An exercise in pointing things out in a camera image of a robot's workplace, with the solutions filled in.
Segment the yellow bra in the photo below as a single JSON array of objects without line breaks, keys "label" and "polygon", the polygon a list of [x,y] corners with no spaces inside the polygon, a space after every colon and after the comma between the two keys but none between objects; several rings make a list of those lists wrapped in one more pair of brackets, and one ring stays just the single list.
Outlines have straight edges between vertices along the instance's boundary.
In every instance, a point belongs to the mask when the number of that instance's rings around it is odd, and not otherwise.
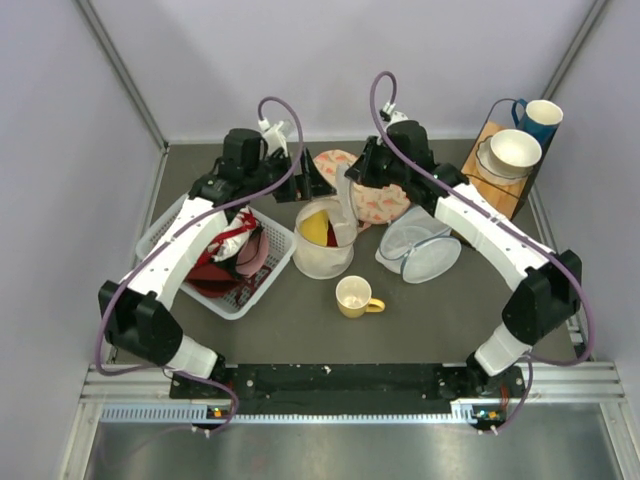
[{"label": "yellow bra", "polygon": [[326,247],[328,224],[329,215],[326,210],[321,210],[302,220],[298,230],[308,242]]}]

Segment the beige cylindrical mesh laundry bag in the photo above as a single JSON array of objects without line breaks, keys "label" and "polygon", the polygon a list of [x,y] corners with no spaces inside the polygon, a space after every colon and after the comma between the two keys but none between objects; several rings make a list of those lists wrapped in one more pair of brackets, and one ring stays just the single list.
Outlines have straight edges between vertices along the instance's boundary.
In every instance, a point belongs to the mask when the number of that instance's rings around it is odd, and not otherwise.
[{"label": "beige cylindrical mesh laundry bag", "polygon": [[336,197],[311,201],[295,220],[293,261],[301,273],[315,280],[340,276],[353,260],[358,219],[347,170],[345,164],[337,168]]}]

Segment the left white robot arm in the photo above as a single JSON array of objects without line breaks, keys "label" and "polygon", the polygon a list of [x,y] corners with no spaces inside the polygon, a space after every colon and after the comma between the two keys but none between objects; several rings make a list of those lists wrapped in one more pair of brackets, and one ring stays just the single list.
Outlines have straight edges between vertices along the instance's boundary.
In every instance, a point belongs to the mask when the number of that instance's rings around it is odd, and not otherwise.
[{"label": "left white robot arm", "polygon": [[212,170],[196,180],[174,222],[142,262],[99,291],[104,342],[158,367],[192,377],[205,396],[226,387],[225,359],[188,337],[170,309],[199,260],[235,256],[230,244],[254,225],[249,203],[271,194],[279,203],[334,194],[307,149],[292,158],[285,139],[235,128]]}]

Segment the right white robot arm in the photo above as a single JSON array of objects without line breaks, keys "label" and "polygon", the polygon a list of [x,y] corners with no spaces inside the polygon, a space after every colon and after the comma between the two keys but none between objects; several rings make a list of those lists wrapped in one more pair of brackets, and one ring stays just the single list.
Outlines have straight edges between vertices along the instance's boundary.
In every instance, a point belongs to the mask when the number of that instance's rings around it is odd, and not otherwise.
[{"label": "right white robot arm", "polygon": [[503,371],[580,309],[580,258],[530,239],[458,168],[435,162],[417,121],[402,120],[368,137],[346,176],[370,188],[399,186],[412,204],[461,235],[511,289],[501,324],[467,360],[474,393],[492,394],[503,383]]}]

